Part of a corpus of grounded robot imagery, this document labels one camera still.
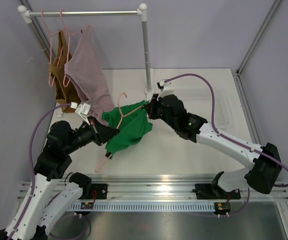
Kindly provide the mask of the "pink hanger of mauve top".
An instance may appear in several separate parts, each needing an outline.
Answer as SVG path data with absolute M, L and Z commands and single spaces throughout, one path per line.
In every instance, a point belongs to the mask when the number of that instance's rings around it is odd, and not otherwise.
M 60 20 L 62 22 L 62 25 L 64 27 L 64 30 L 68 36 L 68 43 L 67 43 L 67 57 L 66 57 L 66 60 L 65 60 L 65 64 L 70 60 L 69 59 L 69 56 L 70 56 L 70 44 L 71 44 L 71 37 L 72 36 L 75 36 L 75 35 L 78 35 L 78 34 L 82 34 L 83 33 L 83 29 L 79 29 L 78 31 L 74 32 L 74 33 L 70 33 L 67 25 L 65 24 L 64 20 L 63 20 L 63 13 L 64 13 L 64 10 L 61 9 L 60 10 Z M 64 78 L 63 78 L 63 86 L 66 88 L 71 82 L 71 78 L 70 77 L 67 77 L 67 74 L 64 73 Z

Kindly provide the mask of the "mauve tank top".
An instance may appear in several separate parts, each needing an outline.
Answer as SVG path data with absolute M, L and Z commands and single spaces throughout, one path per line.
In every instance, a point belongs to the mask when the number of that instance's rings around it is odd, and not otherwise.
M 107 125 L 102 115 L 113 110 L 115 105 L 91 44 L 91 33 L 89 25 L 82 29 L 76 50 L 64 65 L 64 72 L 74 85 L 81 102 L 90 105 L 87 115 Z

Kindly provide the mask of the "pink hanger of brown top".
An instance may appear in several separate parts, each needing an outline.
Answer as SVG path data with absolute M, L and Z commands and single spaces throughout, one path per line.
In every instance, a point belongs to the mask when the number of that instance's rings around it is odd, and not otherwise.
M 49 37 L 50 37 L 49 66 L 55 66 L 54 63 L 56 62 L 56 57 L 57 57 L 57 56 L 53 53 L 53 39 L 54 39 L 54 37 L 60 35 L 61 30 L 57 31 L 56 33 L 52 33 L 51 30 L 50 30 L 50 28 L 48 27 L 46 21 L 45 21 L 45 17 L 46 17 L 45 11 L 42 10 L 42 11 L 41 11 L 41 18 L 42 18 L 43 24 L 44 24 L 44 26 L 46 27 L 46 30 L 47 30 L 47 32 L 48 32 L 48 34 L 49 34 Z M 52 88 L 52 87 L 54 86 L 55 78 L 56 78 L 55 74 L 54 74 L 52 71 L 50 71 L 50 72 L 49 72 L 49 78 L 48 78 L 48 85 L 49 85 L 49 87 Z

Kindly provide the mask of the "brown tank top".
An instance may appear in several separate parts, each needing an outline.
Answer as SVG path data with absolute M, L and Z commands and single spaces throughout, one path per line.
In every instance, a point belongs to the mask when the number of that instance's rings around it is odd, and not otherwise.
M 72 83 L 67 87 L 63 86 L 63 78 L 65 73 L 65 60 L 67 57 L 67 41 L 66 36 L 63 30 L 61 30 L 60 35 L 58 36 L 58 48 L 56 54 L 55 66 L 49 66 L 49 72 L 53 72 L 56 76 L 55 78 L 55 100 L 58 104 L 70 104 L 71 102 L 81 103 L 77 91 Z

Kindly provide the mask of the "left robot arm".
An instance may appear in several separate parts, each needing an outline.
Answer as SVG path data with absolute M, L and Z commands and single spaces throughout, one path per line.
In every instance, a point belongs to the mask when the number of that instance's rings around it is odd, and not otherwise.
M 30 189 L 11 224 L 0 230 L 0 240 L 46 240 L 68 207 L 79 198 L 88 198 L 92 192 L 91 178 L 77 172 L 64 190 L 49 200 L 72 163 L 70 154 L 89 143 L 101 146 L 119 132 L 102 125 L 94 117 L 76 129 L 64 120 L 52 124 L 46 145 L 33 168 Z

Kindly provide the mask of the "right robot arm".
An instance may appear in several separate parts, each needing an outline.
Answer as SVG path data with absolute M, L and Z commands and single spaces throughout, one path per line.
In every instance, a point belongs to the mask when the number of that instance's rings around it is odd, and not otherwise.
M 158 97 L 143 106 L 151 120 L 162 120 L 182 139 L 211 147 L 244 167 L 239 170 L 219 172 L 211 183 L 195 189 L 198 199 L 233 199 L 236 190 L 252 188 L 269 194 L 281 172 L 278 150 L 273 144 L 261 146 L 241 142 L 215 130 L 205 118 L 187 112 L 183 102 L 170 94 Z

